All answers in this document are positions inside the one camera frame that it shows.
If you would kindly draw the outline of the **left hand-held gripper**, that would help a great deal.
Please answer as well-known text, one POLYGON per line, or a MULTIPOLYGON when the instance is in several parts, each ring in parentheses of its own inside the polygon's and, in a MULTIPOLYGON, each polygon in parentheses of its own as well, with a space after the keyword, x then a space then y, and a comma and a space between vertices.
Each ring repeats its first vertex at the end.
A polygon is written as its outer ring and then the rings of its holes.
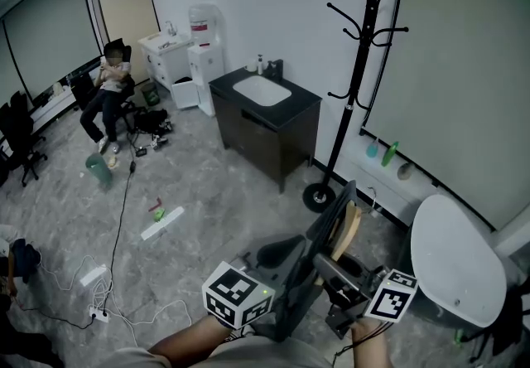
POLYGON ((250 243, 222 261, 202 285, 207 312, 237 330, 272 311, 306 248, 302 235, 280 234, 250 243))

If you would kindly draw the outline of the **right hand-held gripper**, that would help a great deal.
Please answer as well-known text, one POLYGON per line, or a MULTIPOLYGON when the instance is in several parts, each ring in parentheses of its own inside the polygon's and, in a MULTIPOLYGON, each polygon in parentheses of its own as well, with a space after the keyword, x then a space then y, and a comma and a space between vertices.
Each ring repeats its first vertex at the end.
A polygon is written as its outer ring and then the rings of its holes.
POLYGON ((370 270, 348 254, 337 261, 318 254, 313 264, 331 302, 325 321, 340 338, 363 317, 399 322, 418 289, 415 277, 385 266, 370 270))

